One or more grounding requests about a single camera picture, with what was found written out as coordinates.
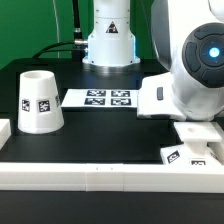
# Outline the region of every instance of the white platform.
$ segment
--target white platform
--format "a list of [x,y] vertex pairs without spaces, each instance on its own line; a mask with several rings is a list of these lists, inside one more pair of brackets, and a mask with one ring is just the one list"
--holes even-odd
[[224,132],[214,127],[219,166],[0,163],[0,190],[224,193]]
[[0,119],[0,150],[11,136],[10,121],[8,119]]

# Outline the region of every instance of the black tabletop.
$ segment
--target black tabletop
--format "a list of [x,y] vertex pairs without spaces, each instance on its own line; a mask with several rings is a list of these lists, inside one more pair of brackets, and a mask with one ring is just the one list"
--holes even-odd
[[[160,148],[180,143],[174,121],[138,119],[136,108],[66,108],[59,131],[23,133],[17,128],[19,77],[30,70],[53,71],[61,101],[69,88],[138,90],[144,77],[165,72],[154,60],[108,75],[69,59],[11,62],[0,71],[0,118],[12,127],[0,162],[161,164]],[[1,191],[0,223],[222,223],[222,205],[222,194]]]

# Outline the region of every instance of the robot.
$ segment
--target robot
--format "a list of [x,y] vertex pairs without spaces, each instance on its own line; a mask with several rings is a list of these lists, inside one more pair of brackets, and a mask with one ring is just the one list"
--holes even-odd
[[123,72],[139,63],[130,31],[130,0],[94,0],[94,29],[88,37],[84,68]]
[[143,80],[138,116],[213,120],[224,109],[224,1],[155,0],[152,39],[169,72]]

